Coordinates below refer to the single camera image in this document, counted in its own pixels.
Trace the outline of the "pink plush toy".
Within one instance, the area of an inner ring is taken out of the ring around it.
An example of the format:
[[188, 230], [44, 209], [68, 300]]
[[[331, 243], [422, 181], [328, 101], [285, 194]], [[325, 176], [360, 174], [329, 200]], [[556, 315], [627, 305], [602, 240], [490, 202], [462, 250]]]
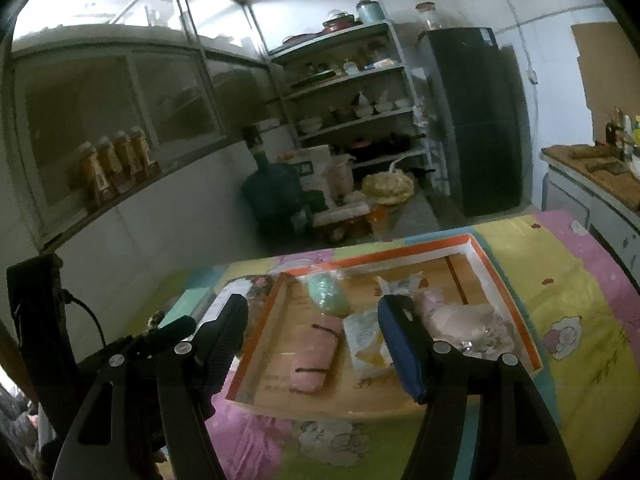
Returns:
[[465, 356], [493, 360], [513, 352], [511, 324], [491, 304], [446, 302], [438, 288], [420, 293], [419, 315], [434, 340], [449, 342]]

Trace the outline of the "pink cloth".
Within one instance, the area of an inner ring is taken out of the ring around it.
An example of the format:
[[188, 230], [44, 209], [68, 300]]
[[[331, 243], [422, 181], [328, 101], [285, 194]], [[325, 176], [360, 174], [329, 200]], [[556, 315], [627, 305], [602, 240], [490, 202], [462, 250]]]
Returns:
[[343, 321], [337, 316], [322, 316], [312, 322], [296, 341], [288, 382], [301, 393], [321, 390], [331, 370], [343, 335]]

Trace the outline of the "yellow white tissue packet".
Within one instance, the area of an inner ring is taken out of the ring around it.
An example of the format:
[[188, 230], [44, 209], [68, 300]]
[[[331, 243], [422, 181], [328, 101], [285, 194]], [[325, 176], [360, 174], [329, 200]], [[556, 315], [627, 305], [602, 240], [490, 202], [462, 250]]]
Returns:
[[392, 371], [393, 358], [378, 324], [377, 310], [349, 315], [343, 320], [343, 328], [352, 368], [361, 379], [383, 376]]

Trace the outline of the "leopard print scrunchie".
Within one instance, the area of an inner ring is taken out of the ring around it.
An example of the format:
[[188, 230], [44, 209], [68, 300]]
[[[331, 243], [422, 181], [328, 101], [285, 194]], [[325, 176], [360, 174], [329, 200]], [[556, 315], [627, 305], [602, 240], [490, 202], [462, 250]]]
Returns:
[[163, 319], [165, 318], [166, 312], [163, 310], [155, 311], [146, 322], [145, 331], [147, 333], [154, 332], [154, 330], [158, 330], [160, 328], [160, 324], [162, 324]]

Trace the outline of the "clear plastic bag green item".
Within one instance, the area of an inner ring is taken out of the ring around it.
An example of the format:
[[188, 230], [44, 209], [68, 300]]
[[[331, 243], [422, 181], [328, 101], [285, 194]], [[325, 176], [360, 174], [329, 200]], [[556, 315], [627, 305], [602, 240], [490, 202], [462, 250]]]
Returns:
[[306, 279], [308, 295], [321, 313], [344, 318], [352, 312], [337, 271], [313, 273]]

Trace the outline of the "white grey patterned scrunchie cloth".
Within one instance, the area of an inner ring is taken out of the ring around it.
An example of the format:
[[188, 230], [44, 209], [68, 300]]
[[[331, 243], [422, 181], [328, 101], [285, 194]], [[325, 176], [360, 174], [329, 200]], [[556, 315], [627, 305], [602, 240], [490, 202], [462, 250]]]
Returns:
[[383, 296], [399, 295], [413, 297], [419, 292], [421, 285], [425, 282], [422, 272], [413, 273], [398, 280], [386, 280], [382, 276], [375, 278], [376, 284], [380, 288]]

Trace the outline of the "colourful cartoon bed sheet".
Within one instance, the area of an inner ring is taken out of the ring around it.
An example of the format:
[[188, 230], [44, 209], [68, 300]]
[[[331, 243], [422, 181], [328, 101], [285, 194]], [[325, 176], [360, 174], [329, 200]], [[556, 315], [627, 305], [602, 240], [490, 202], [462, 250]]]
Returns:
[[227, 479], [597, 479], [639, 418], [639, 295], [562, 210], [170, 278], [244, 309], [205, 399]]

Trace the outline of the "glass cabinet window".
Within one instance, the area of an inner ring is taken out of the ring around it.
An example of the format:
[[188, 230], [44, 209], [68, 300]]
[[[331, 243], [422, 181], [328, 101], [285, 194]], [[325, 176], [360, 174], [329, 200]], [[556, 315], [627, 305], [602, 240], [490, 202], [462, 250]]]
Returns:
[[[10, 55], [10, 139], [38, 245], [47, 245], [148, 182], [229, 143], [227, 77], [216, 58], [176, 44], [75, 42]], [[160, 173], [93, 210], [78, 146], [140, 127]]]

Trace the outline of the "yellow woven basket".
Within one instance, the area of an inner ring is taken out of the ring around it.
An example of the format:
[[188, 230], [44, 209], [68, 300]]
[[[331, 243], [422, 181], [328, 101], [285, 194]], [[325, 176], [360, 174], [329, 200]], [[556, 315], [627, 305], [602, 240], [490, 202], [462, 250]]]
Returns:
[[383, 171], [368, 174], [362, 181], [361, 192], [378, 205], [394, 206], [413, 196], [414, 183], [401, 170]]

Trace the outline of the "metal kitchen shelf rack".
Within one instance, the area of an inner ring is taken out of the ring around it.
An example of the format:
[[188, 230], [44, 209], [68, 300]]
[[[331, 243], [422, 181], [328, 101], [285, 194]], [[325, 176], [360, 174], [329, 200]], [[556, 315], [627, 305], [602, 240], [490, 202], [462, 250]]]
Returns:
[[424, 99], [392, 22], [291, 37], [269, 62], [301, 148], [347, 156], [358, 182], [393, 164], [432, 182]]

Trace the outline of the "yellow oil bottle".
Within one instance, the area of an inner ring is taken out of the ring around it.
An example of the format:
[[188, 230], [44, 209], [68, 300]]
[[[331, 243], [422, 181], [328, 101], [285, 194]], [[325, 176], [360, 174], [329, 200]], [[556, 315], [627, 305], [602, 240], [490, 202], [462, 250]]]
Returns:
[[634, 119], [631, 121], [631, 131], [632, 137], [634, 138], [634, 145], [640, 145], [640, 116], [634, 116]]

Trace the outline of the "dark refrigerator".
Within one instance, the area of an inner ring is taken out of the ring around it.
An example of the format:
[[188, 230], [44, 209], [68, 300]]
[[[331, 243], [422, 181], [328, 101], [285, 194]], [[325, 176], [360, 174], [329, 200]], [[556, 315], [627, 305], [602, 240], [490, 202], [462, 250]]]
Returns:
[[450, 194], [467, 217], [521, 203], [521, 133], [506, 60], [488, 27], [440, 28], [418, 44], [442, 129]]

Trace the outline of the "teal pot on shelf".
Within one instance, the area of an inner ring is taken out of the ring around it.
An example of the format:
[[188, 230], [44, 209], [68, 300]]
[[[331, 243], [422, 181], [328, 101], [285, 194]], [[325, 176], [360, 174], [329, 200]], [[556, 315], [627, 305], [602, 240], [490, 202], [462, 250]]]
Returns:
[[375, 0], [360, 0], [356, 11], [363, 24], [373, 24], [386, 20], [382, 6]]

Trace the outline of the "glass jar on fridge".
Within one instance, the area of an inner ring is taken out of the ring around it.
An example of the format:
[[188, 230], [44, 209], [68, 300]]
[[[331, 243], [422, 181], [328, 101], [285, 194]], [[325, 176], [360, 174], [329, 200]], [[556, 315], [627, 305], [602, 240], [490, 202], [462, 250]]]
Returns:
[[444, 21], [440, 16], [436, 4], [433, 1], [424, 1], [416, 5], [416, 13], [423, 28], [429, 32], [430, 30], [442, 29]]

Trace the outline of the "cardboard sheet on wall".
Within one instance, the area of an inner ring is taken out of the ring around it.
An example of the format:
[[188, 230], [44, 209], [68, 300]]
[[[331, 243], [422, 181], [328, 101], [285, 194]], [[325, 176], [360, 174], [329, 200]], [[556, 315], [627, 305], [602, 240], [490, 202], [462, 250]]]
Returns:
[[617, 23], [578, 24], [572, 31], [593, 137], [604, 141], [617, 110], [631, 119], [639, 115], [639, 55]]

